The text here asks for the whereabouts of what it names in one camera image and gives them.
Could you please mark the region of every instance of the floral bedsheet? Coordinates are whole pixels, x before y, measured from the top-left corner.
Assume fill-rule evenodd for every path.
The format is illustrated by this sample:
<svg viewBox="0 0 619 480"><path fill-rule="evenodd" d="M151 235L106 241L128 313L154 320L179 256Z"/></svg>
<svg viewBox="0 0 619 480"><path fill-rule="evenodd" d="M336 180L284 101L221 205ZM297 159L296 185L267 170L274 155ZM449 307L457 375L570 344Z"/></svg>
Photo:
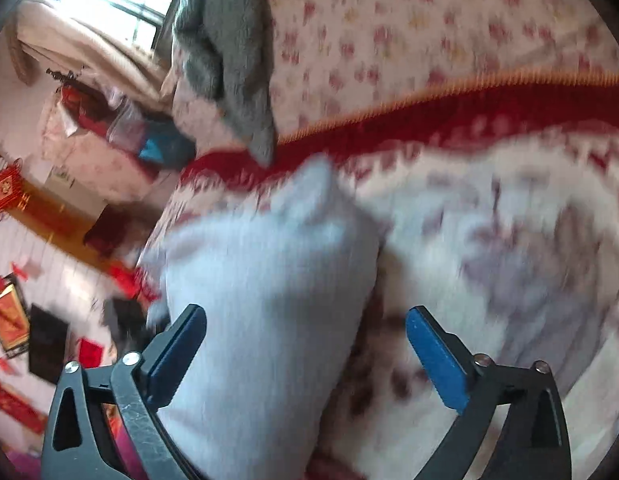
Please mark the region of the floral bedsheet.
<svg viewBox="0 0 619 480"><path fill-rule="evenodd" d="M619 70L619 48L588 0L268 0L280 137L428 85L515 68ZM180 65L173 115L199 153L235 145Z"/></svg>
<svg viewBox="0 0 619 480"><path fill-rule="evenodd" d="M369 480L414 478L428 460L455 413L405 338L405 313L424 304L472 352L551 365L573 478L585 480L619 432L619 86L597 86L605 80L619 76L488 78L306 130L268 170L244 152L203 156L149 244L191 216L267 211L305 157L327 153L385 243L319 449ZM480 478L506 413L467 478Z"/></svg>

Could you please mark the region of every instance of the red stripe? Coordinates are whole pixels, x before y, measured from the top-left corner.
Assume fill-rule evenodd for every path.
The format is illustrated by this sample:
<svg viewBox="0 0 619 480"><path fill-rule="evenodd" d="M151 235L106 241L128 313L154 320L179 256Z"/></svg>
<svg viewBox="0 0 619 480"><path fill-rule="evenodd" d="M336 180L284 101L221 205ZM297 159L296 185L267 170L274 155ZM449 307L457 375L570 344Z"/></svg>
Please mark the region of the red stripe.
<svg viewBox="0 0 619 480"><path fill-rule="evenodd" d="M8 392L0 384L0 410L35 434L43 434L47 424L47 416L37 412L32 406Z"/></svg>
<svg viewBox="0 0 619 480"><path fill-rule="evenodd" d="M467 132L459 133L459 128L467 130L479 116L488 123L504 116L516 129L504 136L491 131L477 137L470 137ZM186 184L196 176L210 172L225 182L249 180L247 186L240 187L250 190L280 174L293 172L306 158L318 152L327 153L338 165L353 155L384 151L396 140L421 142L450 154L467 155L485 150L499 140L528 134L530 130L588 120L604 121L619 128L619 85L499 86L413 104L282 144L275 164L267 169L259 167L247 151L210 152L183 171L181 182ZM523 133L519 130L522 124L526 126ZM461 137L473 139L474 146L455 147L454 140Z"/></svg>

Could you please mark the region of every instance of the metal screw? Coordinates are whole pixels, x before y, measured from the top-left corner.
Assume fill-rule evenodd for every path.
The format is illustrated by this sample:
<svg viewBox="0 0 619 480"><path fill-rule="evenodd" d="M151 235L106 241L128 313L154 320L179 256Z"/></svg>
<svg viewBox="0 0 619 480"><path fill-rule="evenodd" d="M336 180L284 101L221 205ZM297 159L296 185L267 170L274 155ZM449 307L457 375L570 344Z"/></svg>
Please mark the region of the metal screw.
<svg viewBox="0 0 619 480"><path fill-rule="evenodd" d="M69 374L73 374L78 370L78 363L76 361L70 361L65 365L65 371Z"/></svg>
<svg viewBox="0 0 619 480"><path fill-rule="evenodd" d="M534 369L541 374L548 374L551 372L549 365L545 361L536 361L534 363Z"/></svg>
<svg viewBox="0 0 619 480"><path fill-rule="evenodd" d="M486 367L494 364L494 362L492 361L492 358L489 355L487 355L487 354L476 354L476 355L474 355L474 362L478 366L482 366L483 368L486 368Z"/></svg>
<svg viewBox="0 0 619 480"><path fill-rule="evenodd" d="M129 352L123 356L123 364L127 366L134 366L141 360L141 354L138 352Z"/></svg>

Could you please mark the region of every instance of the wall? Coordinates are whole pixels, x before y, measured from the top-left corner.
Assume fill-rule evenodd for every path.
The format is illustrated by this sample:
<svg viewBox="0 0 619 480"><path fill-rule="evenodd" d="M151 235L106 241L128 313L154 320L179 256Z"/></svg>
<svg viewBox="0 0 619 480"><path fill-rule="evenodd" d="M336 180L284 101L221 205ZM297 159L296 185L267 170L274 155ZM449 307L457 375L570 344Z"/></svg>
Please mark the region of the wall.
<svg viewBox="0 0 619 480"><path fill-rule="evenodd" d="M0 169L5 164L0 161ZM0 221L0 275L11 272L12 261L30 258L43 273L37 279L22 282L27 304L36 303L70 324L72 333L87 337L109 349L109 331L100 325L102 300L111 296L116 286L104 274L63 253L37 237L10 216ZM3 355L0 346L0 357ZM27 354L10 360L18 371L10 376L0 370L0 381L25 397L30 405L47 413L54 396L54 386L27 371ZM17 450L38 449L40 437L0 411L0 440Z"/></svg>
<svg viewBox="0 0 619 480"><path fill-rule="evenodd" d="M7 41L0 35L0 150L11 158L22 158L24 170L33 183L44 186L51 164L40 157L38 122L45 101L54 93L58 82L39 66L38 79L32 86L18 80L8 51ZM75 182L71 188L51 186L50 191L87 215L97 218L106 203L96 193Z"/></svg>

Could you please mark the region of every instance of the blanket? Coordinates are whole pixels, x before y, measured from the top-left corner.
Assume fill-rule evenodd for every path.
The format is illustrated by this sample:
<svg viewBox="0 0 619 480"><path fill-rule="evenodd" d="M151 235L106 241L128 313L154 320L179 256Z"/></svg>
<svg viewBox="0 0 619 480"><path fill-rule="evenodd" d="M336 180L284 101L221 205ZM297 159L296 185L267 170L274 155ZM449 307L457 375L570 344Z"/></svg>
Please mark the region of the blanket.
<svg viewBox="0 0 619 480"><path fill-rule="evenodd" d="M299 130L259 168L211 152L182 175L150 245L188 217L266 209L312 153L385 232L375 292L318 449L369 480L414 478L453 423L404 332L424 304L473 353L547 361L573 478L619 432L619 75L455 82ZM467 478L480 478L497 411Z"/></svg>

